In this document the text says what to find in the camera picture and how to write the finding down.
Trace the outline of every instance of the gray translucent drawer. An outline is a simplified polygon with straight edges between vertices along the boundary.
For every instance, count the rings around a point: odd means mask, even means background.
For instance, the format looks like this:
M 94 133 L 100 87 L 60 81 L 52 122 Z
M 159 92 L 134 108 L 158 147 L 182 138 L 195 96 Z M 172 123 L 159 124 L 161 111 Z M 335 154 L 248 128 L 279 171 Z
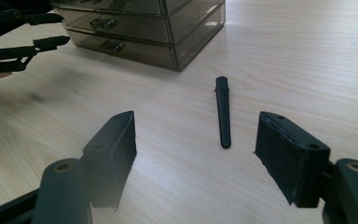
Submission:
M 73 28 L 67 31 L 79 47 L 181 71 L 220 30 L 225 20 L 225 5 L 214 8 L 209 17 L 174 44 L 152 45 Z
M 51 0 L 55 7 L 167 14 L 188 0 Z
M 177 43 L 223 3 L 224 1 L 218 0 L 193 0 L 168 17 L 90 12 L 64 8 L 57 8 L 56 10 L 64 17 L 65 24 L 69 27 L 164 43 Z
M 171 48 L 98 36 L 95 33 L 80 33 L 69 29 L 67 31 L 72 37 L 72 40 L 79 47 L 132 59 L 138 62 L 151 63 L 171 69 L 174 68 Z
M 170 15 L 173 42 L 181 41 L 185 35 L 209 17 L 224 0 L 192 0 Z
M 112 35 L 169 42 L 166 19 L 101 12 L 88 12 L 57 8 L 70 27 L 86 29 Z

